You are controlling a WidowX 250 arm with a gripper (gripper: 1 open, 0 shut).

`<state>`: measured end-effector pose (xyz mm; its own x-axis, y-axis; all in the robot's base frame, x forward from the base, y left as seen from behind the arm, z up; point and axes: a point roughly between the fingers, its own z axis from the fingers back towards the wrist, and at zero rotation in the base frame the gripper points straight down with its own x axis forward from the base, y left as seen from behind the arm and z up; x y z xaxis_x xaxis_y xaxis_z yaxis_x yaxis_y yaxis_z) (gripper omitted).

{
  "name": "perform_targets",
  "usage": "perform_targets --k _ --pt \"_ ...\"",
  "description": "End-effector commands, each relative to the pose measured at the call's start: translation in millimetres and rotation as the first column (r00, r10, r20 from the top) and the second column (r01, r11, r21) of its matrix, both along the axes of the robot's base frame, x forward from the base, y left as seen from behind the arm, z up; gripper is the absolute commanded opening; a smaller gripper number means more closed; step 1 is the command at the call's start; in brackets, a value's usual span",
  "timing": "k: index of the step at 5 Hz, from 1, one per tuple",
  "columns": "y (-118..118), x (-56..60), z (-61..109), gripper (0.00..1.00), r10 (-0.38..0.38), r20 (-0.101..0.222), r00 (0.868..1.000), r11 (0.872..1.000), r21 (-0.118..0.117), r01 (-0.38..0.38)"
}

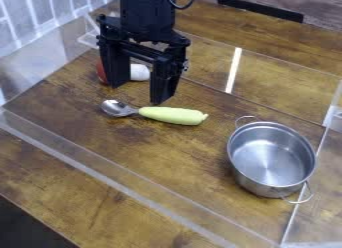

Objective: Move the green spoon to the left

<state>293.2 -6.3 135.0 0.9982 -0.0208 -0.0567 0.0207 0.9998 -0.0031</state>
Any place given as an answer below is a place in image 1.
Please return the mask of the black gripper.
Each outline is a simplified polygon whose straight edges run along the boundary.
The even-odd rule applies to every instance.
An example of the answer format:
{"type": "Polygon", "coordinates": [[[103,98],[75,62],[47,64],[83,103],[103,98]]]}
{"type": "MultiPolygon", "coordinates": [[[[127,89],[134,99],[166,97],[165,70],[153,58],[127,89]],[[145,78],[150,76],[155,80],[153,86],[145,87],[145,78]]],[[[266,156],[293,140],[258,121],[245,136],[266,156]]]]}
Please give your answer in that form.
{"type": "Polygon", "coordinates": [[[98,44],[111,87],[131,80],[130,58],[154,61],[150,81],[150,102],[162,104],[177,92],[185,71],[186,49],[190,40],[175,30],[175,11],[192,3],[177,0],[121,0],[121,15],[99,15],[98,44]]]}

